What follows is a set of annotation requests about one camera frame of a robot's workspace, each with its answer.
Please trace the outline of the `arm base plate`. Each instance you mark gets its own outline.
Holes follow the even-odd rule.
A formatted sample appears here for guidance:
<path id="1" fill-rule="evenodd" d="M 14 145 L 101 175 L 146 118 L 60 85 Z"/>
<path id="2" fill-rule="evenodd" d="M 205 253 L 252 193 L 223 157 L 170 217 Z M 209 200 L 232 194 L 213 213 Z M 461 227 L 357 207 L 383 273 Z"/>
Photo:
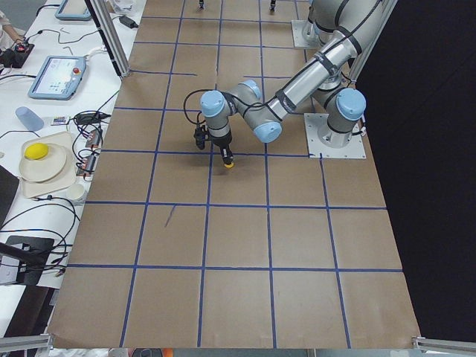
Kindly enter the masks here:
<path id="1" fill-rule="evenodd" d="M 328 126 L 328 114 L 305 113 L 304 122 L 307 146 L 310 158 L 335 158 L 335 159 L 365 159 L 361 134 L 358 124 L 354 123 L 353 130 L 348 133 L 337 133 Z"/>
<path id="2" fill-rule="evenodd" d="M 317 25 L 308 20 L 292 20 L 292 37 L 295 48 L 319 49 L 323 44 Z"/>

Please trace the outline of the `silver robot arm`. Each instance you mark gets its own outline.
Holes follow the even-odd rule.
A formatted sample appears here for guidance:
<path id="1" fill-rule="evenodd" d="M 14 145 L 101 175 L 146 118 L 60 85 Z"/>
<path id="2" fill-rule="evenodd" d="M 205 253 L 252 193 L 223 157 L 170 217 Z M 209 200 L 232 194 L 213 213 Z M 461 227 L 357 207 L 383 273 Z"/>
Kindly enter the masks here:
<path id="1" fill-rule="evenodd" d="M 314 0 L 309 5 L 308 20 L 322 44 L 326 44 L 332 37 L 335 30 L 335 2 Z"/>
<path id="2" fill-rule="evenodd" d="M 360 91 L 343 85 L 342 68 L 369 48 L 384 11 L 381 1 L 311 1 L 302 30 L 303 38 L 318 46 L 311 59 L 266 102 L 253 80 L 228 91 L 202 89 L 200 114 L 204 120 L 194 122 L 196 146 L 204 149 L 211 142 L 218 147 L 224 165 L 232 167 L 230 116 L 240 114 L 254 135 L 267 144 L 280 136 L 285 116 L 313 97 L 328 113 L 326 123 L 318 129 L 320 141 L 328 147 L 345 147 L 367 101 Z"/>

